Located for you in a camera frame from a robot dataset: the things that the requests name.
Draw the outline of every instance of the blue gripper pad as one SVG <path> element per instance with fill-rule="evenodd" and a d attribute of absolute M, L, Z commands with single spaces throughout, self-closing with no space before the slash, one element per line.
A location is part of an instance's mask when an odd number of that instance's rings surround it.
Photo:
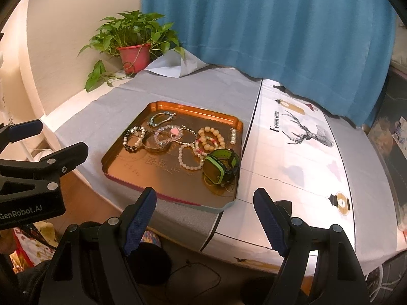
<path fill-rule="evenodd" d="M 147 187 L 137 202 L 125 208 L 120 216 L 120 245 L 126 256 L 137 249 L 157 204 L 153 188 Z"/>
<path fill-rule="evenodd" d="M 253 205 L 273 250 L 286 257 L 289 252 L 290 226 L 264 188 L 253 195 Z"/>
<path fill-rule="evenodd" d="M 12 125 L 9 128 L 9 141 L 17 142 L 34 135 L 38 135 L 42 131 L 41 120 L 32 120 L 25 123 Z"/>

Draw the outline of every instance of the white cloth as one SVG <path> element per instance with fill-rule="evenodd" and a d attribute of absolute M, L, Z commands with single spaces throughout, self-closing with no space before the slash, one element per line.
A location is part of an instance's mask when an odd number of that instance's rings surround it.
<path fill-rule="evenodd" d="M 182 57 L 174 49 L 168 50 L 163 56 L 151 62 L 146 70 L 166 77 L 180 78 L 208 66 L 195 55 L 184 49 L 185 56 Z"/>

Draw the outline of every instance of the metal tray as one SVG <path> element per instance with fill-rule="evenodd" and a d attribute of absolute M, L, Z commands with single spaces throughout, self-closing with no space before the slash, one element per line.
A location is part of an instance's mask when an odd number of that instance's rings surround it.
<path fill-rule="evenodd" d="M 231 128 L 237 130 L 236 144 L 233 150 L 241 157 L 243 123 L 234 116 L 195 108 L 177 103 L 158 101 L 147 107 L 136 117 L 128 128 L 143 126 L 150 130 L 147 121 L 156 113 L 162 111 L 176 112 L 170 122 L 174 125 L 185 125 L 196 133 L 205 126 L 217 129 L 230 147 Z M 230 207 L 236 199 L 239 176 L 227 188 L 212 184 L 204 177 L 202 170 L 190 171 L 182 168 L 178 162 L 180 145 L 172 142 L 169 149 L 162 153 L 151 153 L 145 149 L 129 153 L 123 147 L 123 134 L 115 141 L 102 158 L 102 169 L 105 176 L 127 187 L 142 191 L 145 187 L 153 187 L 157 197 L 166 201 L 193 207 L 198 210 L 219 213 Z M 129 139 L 129 145 L 134 145 L 137 138 Z M 193 141 L 192 134 L 185 132 L 183 141 Z M 190 166 L 198 166 L 199 158 L 190 148 L 185 148 L 183 161 Z"/>

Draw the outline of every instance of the gold bangle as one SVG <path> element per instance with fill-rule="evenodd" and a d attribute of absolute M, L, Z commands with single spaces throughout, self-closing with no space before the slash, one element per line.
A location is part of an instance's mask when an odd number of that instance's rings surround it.
<path fill-rule="evenodd" d="M 160 152 L 162 152 L 162 151 L 166 151 L 166 150 L 170 147 L 171 142 L 167 142 L 167 143 L 164 143 L 164 144 L 162 144 L 162 145 L 159 145 L 159 144 L 157 144 L 155 141 L 153 141 L 155 147 L 149 147 L 148 145 L 146 145 L 147 139 L 150 138 L 150 137 L 152 137 L 152 136 L 154 136 L 154 133 L 155 133 L 155 131 L 151 131 L 151 132 L 148 132 L 148 133 L 144 136 L 144 139 L 143 139 L 143 141 L 142 141 L 143 146 L 144 146 L 144 149 L 147 150 L 147 151 L 149 151 L 149 152 L 151 152 L 151 153 L 157 153 L 157 152 L 160 153 Z M 167 135 L 168 138 L 171 137 L 171 134 L 168 133 L 167 131 L 162 131 L 162 132 L 160 132 L 160 135 L 161 135 L 161 134 Z"/>

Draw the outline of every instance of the colorful fabric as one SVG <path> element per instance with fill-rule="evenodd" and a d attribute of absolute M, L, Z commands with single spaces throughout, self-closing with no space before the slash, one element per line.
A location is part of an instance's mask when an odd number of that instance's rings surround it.
<path fill-rule="evenodd" d="M 143 237 L 141 238 L 141 242 L 152 243 L 160 248 L 162 247 L 158 236 L 152 231 L 145 231 Z"/>
<path fill-rule="evenodd" d="M 50 260 L 54 255 L 55 250 L 44 245 L 34 237 L 27 235 L 18 227 L 14 228 L 14 240 L 17 245 L 16 254 L 20 262 L 19 266 L 23 270 Z"/>

